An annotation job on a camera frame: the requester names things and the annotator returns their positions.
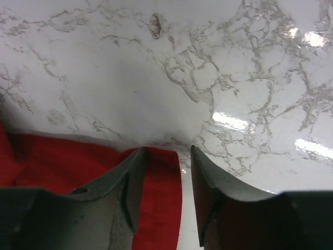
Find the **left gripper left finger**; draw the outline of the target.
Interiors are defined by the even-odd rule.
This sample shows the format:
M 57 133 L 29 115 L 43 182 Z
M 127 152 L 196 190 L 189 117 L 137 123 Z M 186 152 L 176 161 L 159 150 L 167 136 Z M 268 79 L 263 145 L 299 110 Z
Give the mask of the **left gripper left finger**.
M 138 229 L 145 149 L 69 194 L 1 189 L 1 249 L 131 249 Z

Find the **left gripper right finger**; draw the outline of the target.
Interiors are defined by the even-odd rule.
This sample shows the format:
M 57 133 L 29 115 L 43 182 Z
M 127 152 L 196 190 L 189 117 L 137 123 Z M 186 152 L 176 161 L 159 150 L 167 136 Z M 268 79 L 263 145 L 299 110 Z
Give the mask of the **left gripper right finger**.
M 332 192 L 255 188 L 192 146 L 191 177 L 204 249 L 332 249 Z

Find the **dark red t shirt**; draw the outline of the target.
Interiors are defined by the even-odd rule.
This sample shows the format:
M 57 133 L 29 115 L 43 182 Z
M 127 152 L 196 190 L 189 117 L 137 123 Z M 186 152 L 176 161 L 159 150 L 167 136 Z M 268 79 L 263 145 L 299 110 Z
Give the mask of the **dark red t shirt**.
M 131 150 L 1 130 L 1 186 L 42 187 L 58 194 L 78 188 L 123 162 Z M 147 148 L 138 232 L 132 249 L 176 249 L 182 181 L 174 151 Z

